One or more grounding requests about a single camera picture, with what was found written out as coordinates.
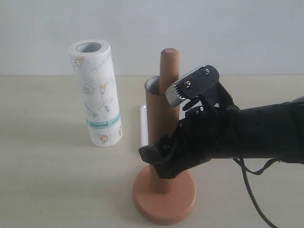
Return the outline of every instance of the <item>table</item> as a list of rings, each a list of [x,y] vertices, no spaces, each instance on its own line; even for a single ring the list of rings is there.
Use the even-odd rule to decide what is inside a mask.
[[[89,138],[72,76],[0,77],[0,227],[157,227],[136,211],[132,185],[141,161],[140,106],[147,77],[118,77],[123,137],[108,148]],[[240,108],[304,95],[303,76],[222,76]],[[265,160],[245,161],[249,168]],[[232,160],[190,170],[195,210],[176,228],[267,228]],[[304,226],[304,166],[276,163],[249,174],[266,216],[280,228]]]

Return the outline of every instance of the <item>paper towel roll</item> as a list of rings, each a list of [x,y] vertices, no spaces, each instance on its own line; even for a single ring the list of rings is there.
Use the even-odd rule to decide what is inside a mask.
[[[91,141],[100,147],[114,145],[123,132],[111,46],[104,40],[84,40],[68,51]]]

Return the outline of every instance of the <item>metal screw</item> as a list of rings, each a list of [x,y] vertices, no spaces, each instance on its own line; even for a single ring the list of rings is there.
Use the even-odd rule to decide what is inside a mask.
[[[187,81],[187,82],[184,83],[184,85],[185,85],[186,88],[189,88],[190,85],[191,85],[191,82],[190,82],[190,81]]]
[[[210,73],[209,69],[204,69],[203,72],[205,75],[208,75]]]

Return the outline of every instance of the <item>paper towel roll hole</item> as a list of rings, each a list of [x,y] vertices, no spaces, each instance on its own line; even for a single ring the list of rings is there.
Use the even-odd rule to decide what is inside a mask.
[[[145,83],[145,87],[151,94],[158,96],[160,90],[160,77],[155,76],[148,79]]]
[[[89,42],[89,43],[84,43],[76,47],[76,50],[81,52],[81,53],[91,53],[91,52],[96,52],[101,49],[101,44],[96,43],[96,42]]]

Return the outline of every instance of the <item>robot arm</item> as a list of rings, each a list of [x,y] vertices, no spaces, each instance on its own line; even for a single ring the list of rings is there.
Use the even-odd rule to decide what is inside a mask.
[[[173,179],[211,159],[270,158],[304,164],[304,98],[241,110],[212,66],[184,76],[166,96],[172,106],[190,101],[173,135],[139,149],[160,178]]]

